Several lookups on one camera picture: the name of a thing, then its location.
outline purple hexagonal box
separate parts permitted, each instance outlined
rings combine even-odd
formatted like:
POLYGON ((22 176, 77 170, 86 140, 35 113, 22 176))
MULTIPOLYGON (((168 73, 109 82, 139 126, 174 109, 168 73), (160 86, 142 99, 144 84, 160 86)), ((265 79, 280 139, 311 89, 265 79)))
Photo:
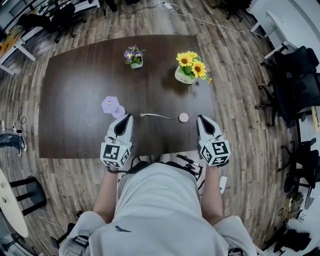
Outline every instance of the purple hexagonal box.
POLYGON ((119 104, 115 96, 107 96, 101 106, 104 113, 112 114, 114 118, 120 118, 126 114, 126 109, 119 104))

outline shirt sleeve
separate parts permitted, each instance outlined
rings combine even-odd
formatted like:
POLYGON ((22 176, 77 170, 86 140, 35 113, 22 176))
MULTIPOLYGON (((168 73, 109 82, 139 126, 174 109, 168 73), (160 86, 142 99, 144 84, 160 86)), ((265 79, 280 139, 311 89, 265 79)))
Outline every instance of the shirt sleeve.
POLYGON ((255 245, 238 216, 227 217, 213 227, 227 241, 229 249, 239 248, 245 256, 257 256, 255 245))
POLYGON ((89 238, 96 229, 104 225, 106 225, 106 223, 99 214, 93 211, 84 212, 76 222, 68 237, 60 246, 59 255, 67 255, 66 251, 71 244, 71 240, 73 240, 76 236, 86 236, 89 238))

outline sunflower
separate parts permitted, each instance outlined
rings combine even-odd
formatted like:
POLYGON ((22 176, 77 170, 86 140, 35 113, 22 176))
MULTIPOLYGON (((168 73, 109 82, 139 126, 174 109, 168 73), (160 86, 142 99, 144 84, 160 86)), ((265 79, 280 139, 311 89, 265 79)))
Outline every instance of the sunflower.
POLYGON ((179 61, 181 67, 192 66, 193 60, 188 53, 178 53, 176 60, 179 61))
POLYGON ((201 61, 195 60, 193 62, 192 66, 192 72, 194 73, 195 77, 204 78, 206 77, 206 70, 205 70, 205 64, 203 64, 201 61))
POLYGON ((195 53, 195 52, 193 52, 193 51, 189 51, 189 50, 188 50, 186 53, 189 54, 189 56, 190 56, 191 58, 198 57, 198 54, 195 53))

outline sneaker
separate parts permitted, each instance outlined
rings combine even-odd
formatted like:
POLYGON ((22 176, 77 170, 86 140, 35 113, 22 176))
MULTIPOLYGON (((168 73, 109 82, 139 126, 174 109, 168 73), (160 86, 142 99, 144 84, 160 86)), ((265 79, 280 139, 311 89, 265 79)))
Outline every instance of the sneaker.
POLYGON ((22 136, 21 147, 22 147, 24 152, 27 152, 27 144, 26 144, 26 141, 25 141, 25 137, 23 137, 23 136, 22 136))
POLYGON ((18 148, 18 156, 21 157, 21 155, 22 155, 22 154, 21 154, 21 150, 20 150, 20 147, 19 147, 19 148, 18 148))

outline small flower pot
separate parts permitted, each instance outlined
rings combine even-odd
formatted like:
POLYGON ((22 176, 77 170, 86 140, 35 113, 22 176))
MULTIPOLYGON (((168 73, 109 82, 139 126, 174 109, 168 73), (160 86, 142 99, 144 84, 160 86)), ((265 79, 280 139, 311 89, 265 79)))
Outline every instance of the small flower pot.
POLYGON ((132 69, 138 69, 138 68, 141 68, 144 64, 144 59, 142 57, 139 57, 140 60, 141 60, 141 64, 137 64, 137 63, 132 63, 131 64, 131 68, 132 69))
POLYGON ((180 66, 178 66, 175 70, 174 73, 174 77, 175 79, 177 79, 178 81, 180 81, 181 83, 187 84, 187 85, 192 85, 195 82, 195 78, 191 79, 190 76, 186 75, 186 74, 181 74, 179 72, 180 66))

